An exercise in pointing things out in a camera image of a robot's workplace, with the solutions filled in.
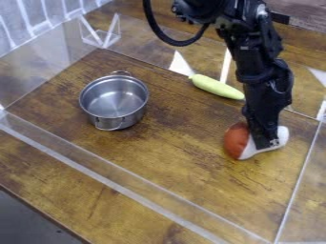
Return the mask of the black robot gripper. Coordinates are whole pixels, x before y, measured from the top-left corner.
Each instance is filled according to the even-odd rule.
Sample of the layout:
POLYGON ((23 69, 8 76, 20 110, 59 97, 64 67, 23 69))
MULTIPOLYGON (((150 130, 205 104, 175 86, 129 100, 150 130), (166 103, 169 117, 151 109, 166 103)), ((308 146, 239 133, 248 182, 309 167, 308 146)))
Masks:
POLYGON ((281 145, 280 113, 292 103, 293 72, 284 59, 261 63, 237 61, 237 79, 243 84, 246 104, 242 109, 258 150, 281 145))

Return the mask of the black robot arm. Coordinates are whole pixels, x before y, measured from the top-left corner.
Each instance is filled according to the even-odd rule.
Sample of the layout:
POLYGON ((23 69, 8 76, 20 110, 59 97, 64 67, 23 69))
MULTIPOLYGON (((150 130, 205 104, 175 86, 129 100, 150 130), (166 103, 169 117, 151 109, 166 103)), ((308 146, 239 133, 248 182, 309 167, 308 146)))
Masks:
POLYGON ((199 24, 213 24, 226 41, 243 84, 242 109, 260 150, 281 144, 280 113, 292 103, 293 73, 278 57, 282 38, 264 0, 174 0, 173 12, 199 24))

